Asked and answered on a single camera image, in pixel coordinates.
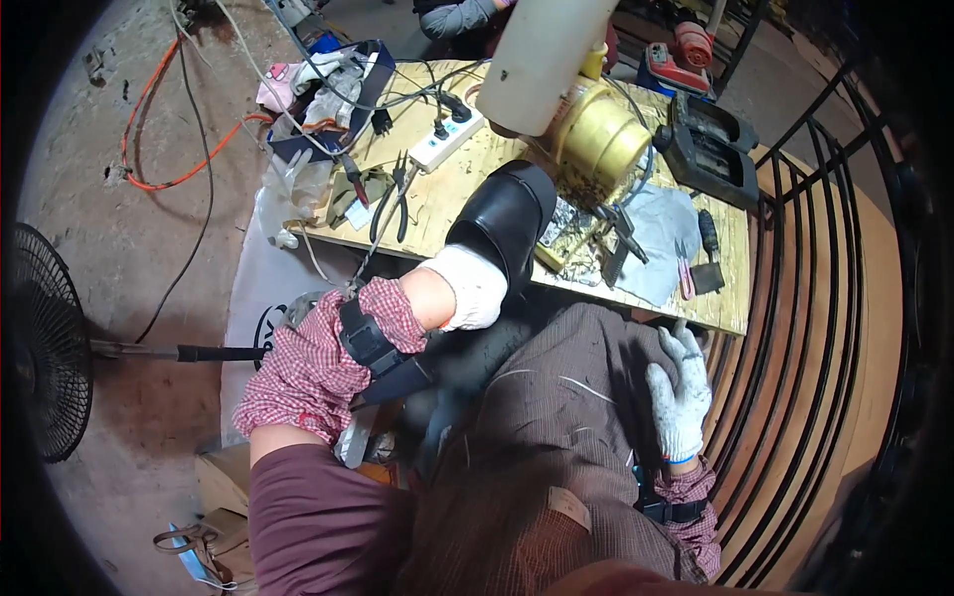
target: plywood table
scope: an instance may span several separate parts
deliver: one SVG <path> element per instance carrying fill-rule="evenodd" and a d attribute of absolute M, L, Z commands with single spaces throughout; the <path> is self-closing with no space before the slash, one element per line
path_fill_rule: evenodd
<path fill-rule="evenodd" d="M 429 64 L 434 74 L 441 77 L 466 63 L 439 60 Z M 488 64 L 484 64 L 475 67 L 471 72 L 456 75 L 444 84 L 444 89 L 463 97 L 470 87 L 483 80 L 488 67 Z M 382 101 L 394 99 L 395 93 L 413 92 L 430 82 L 430 74 L 425 65 L 400 64 L 397 73 L 391 77 L 390 86 L 382 95 Z M 670 102 L 668 97 L 633 85 L 627 86 L 627 91 L 639 105 L 651 131 L 667 121 Z M 629 107 L 629 103 L 621 95 L 617 95 L 617 101 Z M 427 103 L 418 98 L 389 111 L 394 122 L 390 133 L 375 136 L 368 130 L 358 139 L 351 151 L 355 161 L 363 169 L 383 166 L 390 171 L 398 151 L 409 149 L 433 130 L 436 108 L 431 97 L 427 99 Z M 636 177 L 642 176 L 642 171 L 637 169 L 630 179 L 624 180 L 614 189 L 594 190 L 591 183 L 584 184 L 582 178 L 555 172 L 549 159 L 525 142 L 503 138 L 485 125 L 434 172 L 417 175 L 407 193 L 410 218 L 404 242 L 398 243 L 395 238 L 398 229 L 395 214 L 384 232 L 378 250 L 399 257 L 433 257 L 444 245 L 447 230 L 473 191 L 491 172 L 518 158 L 527 159 L 548 170 L 556 181 L 557 191 L 571 202 L 572 198 L 580 193 L 595 194 L 600 200 L 619 200 L 631 188 Z M 656 163 L 653 177 L 650 179 L 652 184 L 691 191 L 675 183 L 663 159 L 658 158 Z M 568 266 L 559 275 L 541 263 L 535 263 L 532 279 L 536 283 L 571 290 L 584 297 L 601 298 L 673 318 L 684 317 L 710 329 L 745 335 L 749 315 L 748 216 L 745 212 L 707 195 L 696 196 L 693 203 L 697 210 L 709 210 L 718 230 L 722 275 L 726 282 L 719 294 L 710 293 L 687 301 L 681 298 L 676 289 L 665 304 L 652 305 L 620 289 L 609 288 L 600 279 L 596 251 L 587 243 L 583 243 L 579 250 L 568 256 Z M 367 226 L 355 231 L 350 224 L 344 223 L 337 230 L 332 230 L 323 223 L 323 217 L 324 213 L 317 222 L 306 226 L 308 235 L 365 250 L 370 247 Z M 693 264 L 703 262 L 707 262 L 707 257 L 704 252 L 699 251 Z"/>

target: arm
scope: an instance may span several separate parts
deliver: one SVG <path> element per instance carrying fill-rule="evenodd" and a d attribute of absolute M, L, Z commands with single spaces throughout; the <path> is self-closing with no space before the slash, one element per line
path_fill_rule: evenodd
<path fill-rule="evenodd" d="M 653 422 L 659 433 L 663 459 L 671 480 L 658 475 L 653 484 L 657 495 L 672 504 L 701 501 L 708 497 L 716 474 L 698 456 L 702 450 L 702 422 L 712 404 L 712 390 L 706 377 L 706 363 L 693 333 L 681 319 L 670 335 L 659 329 L 659 345 L 675 364 L 678 383 L 673 387 L 666 371 L 656 363 L 646 370 L 646 383 L 653 398 Z M 695 555 L 699 567 L 710 579 L 719 570 L 721 548 L 716 542 L 716 511 L 707 504 L 702 515 L 687 524 L 667 523 L 674 538 Z"/>
<path fill-rule="evenodd" d="M 275 349 L 249 381 L 232 420 L 252 443 L 251 464 L 282 447 L 328 446 L 351 422 L 349 403 L 371 382 L 338 341 L 340 292 L 329 292 L 298 329 L 280 328 Z M 424 333 L 454 313 L 454 294 L 440 275 L 414 269 L 399 280 L 372 279 L 358 294 L 362 310 L 406 354 L 425 347 Z"/>
<path fill-rule="evenodd" d="M 372 279 L 358 299 L 395 347 L 413 353 L 425 330 L 489 326 L 506 292 L 503 273 L 451 245 L 401 279 Z M 276 332 L 233 415 L 251 440 L 249 537 L 263 596 L 386 593 L 410 549 L 413 496 L 331 452 L 349 403 L 370 383 L 338 341 L 343 300 L 329 292 L 297 329 Z"/>
<path fill-rule="evenodd" d="M 716 483 L 716 473 L 709 463 L 701 458 L 693 458 L 686 463 L 670 464 L 671 479 L 663 481 L 662 475 L 655 479 L 653 488 L 657 495 L 672 504 L 701 501 L 709 495 Z M 706 577 L 710 580 L 719 570 L 719 557 L 722 549 L 716 542 L 716 510 L 712 504 L 706 505 L 699 519 L 687 524 L 666 524 L 673 538 L 695 555 Z"/>
<path fill-rule="evenodd" d="M 437 7 L 421 15 L 421 31 L 430 39 L 449 39 L 478 29 L 514 0 L 464 0 Z"/>

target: white bottle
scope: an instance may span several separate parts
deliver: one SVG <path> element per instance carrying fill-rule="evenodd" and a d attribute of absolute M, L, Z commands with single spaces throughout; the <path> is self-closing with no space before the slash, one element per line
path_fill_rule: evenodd
<path fill-rule="evenodd" d="M 618 0 L 520 0 L 493 54 L 477 109 L 520 134 L 543 134 Z"/>

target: bag handle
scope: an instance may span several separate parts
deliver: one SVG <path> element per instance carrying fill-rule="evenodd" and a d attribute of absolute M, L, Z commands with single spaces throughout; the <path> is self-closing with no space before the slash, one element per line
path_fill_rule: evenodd
<path fill-rule="evenodd" d="M 172 540 L 173 538 L 184 538 L 186 544 L 182 546 L 164 546 L 161 543 Z M 193 550 L 197 546 L 197 540 L 202 538 L 202 526 L 193 524 L 178 530 L 161 532 L 153 537 L 153 546 L 161 553 L 167 555 L 178 555 L 183 552 Z"/>

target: white work glove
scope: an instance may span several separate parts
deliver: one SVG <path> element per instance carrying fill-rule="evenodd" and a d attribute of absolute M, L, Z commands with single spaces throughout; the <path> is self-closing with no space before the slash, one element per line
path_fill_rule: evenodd
<path fill-rule="evenodd" d="M 679 383 L 673 390 L 669 375 L 655 362 L 646 369 L 646 383 L 653 397 L 653 421 L 659 433 L 659 446 L 666 462 L 691 460 L 702 450 L 702 422 L 713 402 L 706 378 L 706 362 L 693 332 L 680 319 L 673 334 L 659 329 L 659 344 L 673 363 Z"/>
<path fill-rule="evenodd" d="M 418 267 L 443 277 L 454 291 L 454 316 L 441 327 L 444 331 L 484 329 L 500 317 L 500 304 L 507 294 L 507 278 L 486 258 L 461 244 L 448 244 Z"/>

